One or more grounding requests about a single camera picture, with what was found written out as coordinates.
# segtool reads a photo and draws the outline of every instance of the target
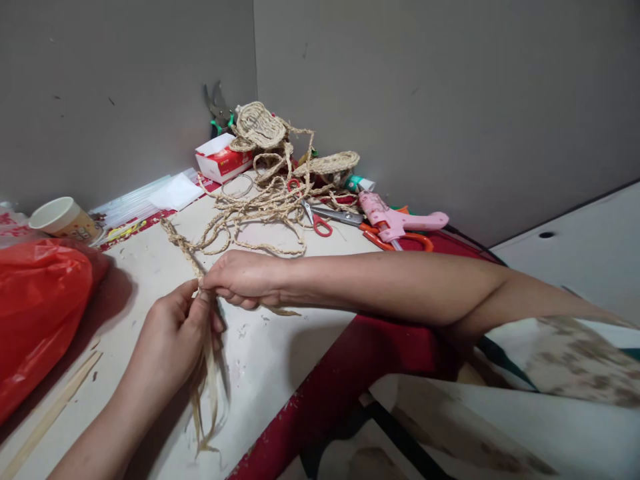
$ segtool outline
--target pink glue gun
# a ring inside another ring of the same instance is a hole
[[[360,192],[358,198],[371,225],[380,230],[380,240],[392,245],[396,245],[396,240],[406,235],[405,229],[434,231],[440,230],[449,222],[449,216],[442,212],[419,216],[392,210],[382,201],[380,195],[368,190]]]

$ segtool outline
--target scissors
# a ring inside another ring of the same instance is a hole
[[[365,223],[365,216],[359,215],[358,213],[349,213],[349,212],[340,212],[336,210],[329,210],[320,207],[310,207],[311,211],[318,215],[322,215],[324,217],[328,217],[330,219],[338,220],[347,225],[352,225],[354,227],[358,227],[363,231],[363,236],[370,242],[376,244],[382,250],[393,251],[395,250],[390,243],[385,243],[380,240],[378,237],[378,233],[380,233],[380,229],[372,227]],[[431,252],[433,251],[433,243],[431,240],[426,238],[424,235],[420,235],[419,233],[406,232],[402,238],[406,238],[409,240],[415,240],[419,242],[423,246],[423,251]]]
[[[298,179],[291,179],[289,180],[289,182],[287,182],[287,190],[291,191],[294,188],[300,188],[300,182],[298,181]],[[309,217],[309,220],[313,225],[313,231],[316,232],[321,237],[330,237],[331,234],[333,233],[333,229],[331,228],[331,226],[327,222],[322,220],[320,216],[314,214],[310,204],[306,200],[301,199],[300,203],[302,203],[302,206],[307,212],[307,216]],[[321,231],[318,227],[324,227],[327,231]]]
[[[205,84],[205,98],[213,120],[211,120],[211,138],[216,138],[222,133],[231,130],[233,125],[234,114],[227,107],[225,98],[222,96],[222,86],[218,80],[213,86],[213,95],[209,96],[207,84]]]

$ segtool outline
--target plastic bag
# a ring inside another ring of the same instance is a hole
[[[48,235],[30,228],[29,219],[23,213],[0,206],[0,249],[44,238]]]
[[[108,268],[73,240],[0,250],[0,424],[65,354]]]

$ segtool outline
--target tissue box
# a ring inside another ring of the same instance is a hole
[[[229,150],[229,144],[234,138],[233,135],[224,133],[196,148],[195,159],[206,178],[224,183],[251,166],[252,152]]]

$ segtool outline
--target hand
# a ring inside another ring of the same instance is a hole
[[[291,262],[261,253],[229,250],[211,267],[201,286],[245,309],[255,308],[258,303],[275,306],[282,300]]]
[[[197,280],[190,280],[154,302],[114,394],[126,397],[128,405],[144,405],[146,417],[155,418],[187,380],[200,358],[205,329],[223,330],[210,293],[201,290],[191,298],[197,288]],[[216,336],[214,348],[219,348]]]

